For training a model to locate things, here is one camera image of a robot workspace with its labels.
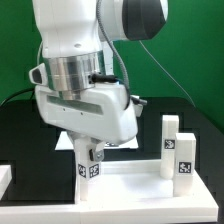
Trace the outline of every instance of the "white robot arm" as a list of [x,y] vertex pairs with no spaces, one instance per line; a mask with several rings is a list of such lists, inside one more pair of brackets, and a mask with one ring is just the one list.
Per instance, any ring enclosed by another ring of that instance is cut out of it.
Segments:
[[[92,79],[105,75],[96,5],[96,0],[33,0],[44,63],[30,71],[30,80],[37,84],[46,123],[121,144],[137,133],[135,113],[124,85]],[[150,39],[167,18],[167,0],[105,0],[101,8],[111,40]]]

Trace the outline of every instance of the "white block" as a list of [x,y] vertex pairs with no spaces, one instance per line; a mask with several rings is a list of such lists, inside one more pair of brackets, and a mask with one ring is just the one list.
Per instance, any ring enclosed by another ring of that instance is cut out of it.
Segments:
[[0,200],[12,179],[11,167],[0,166]]
[[160,176],[172,179],[174,173],[175,137],[179,130],[179,117],[164,115],[162,121],[162,149]]
[[196,139],[192,133],[176,134],[174,196],[192,194]]

